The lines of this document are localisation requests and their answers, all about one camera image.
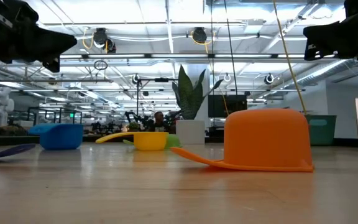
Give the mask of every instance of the teal container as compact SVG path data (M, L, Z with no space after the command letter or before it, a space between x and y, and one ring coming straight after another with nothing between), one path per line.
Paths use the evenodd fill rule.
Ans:
M329 146L333 144L336 115L306 115L309 124L310 144Z

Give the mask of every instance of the blue scoop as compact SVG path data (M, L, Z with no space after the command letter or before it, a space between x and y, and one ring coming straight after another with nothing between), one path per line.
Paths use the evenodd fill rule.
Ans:
M46 150L76 149L82 143L82 124L38 124L29 134L40 136L40 145Z

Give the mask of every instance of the white robot figure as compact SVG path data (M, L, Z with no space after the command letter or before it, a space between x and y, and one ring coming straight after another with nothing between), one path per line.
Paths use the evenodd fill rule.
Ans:
M8 87L0 87L0 126L7 125L7 112L12 112L15 103L9 99L11 89Z

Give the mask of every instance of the person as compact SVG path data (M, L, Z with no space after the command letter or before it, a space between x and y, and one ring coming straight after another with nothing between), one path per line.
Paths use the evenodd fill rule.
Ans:
M156 112L154 114L154 118L155 118L155 122L150 127L149 131L153 131L153 132L168 132L169 131L169 127L166 124L164 124L164 115L162 114L161 111Z

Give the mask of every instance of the orange scoop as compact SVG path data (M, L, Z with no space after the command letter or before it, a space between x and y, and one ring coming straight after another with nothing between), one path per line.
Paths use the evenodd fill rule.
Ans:
M308 122L289 109L245 110L224 125L224 159L212 161L182 148L171 150L190 160L237 170L313 172Z

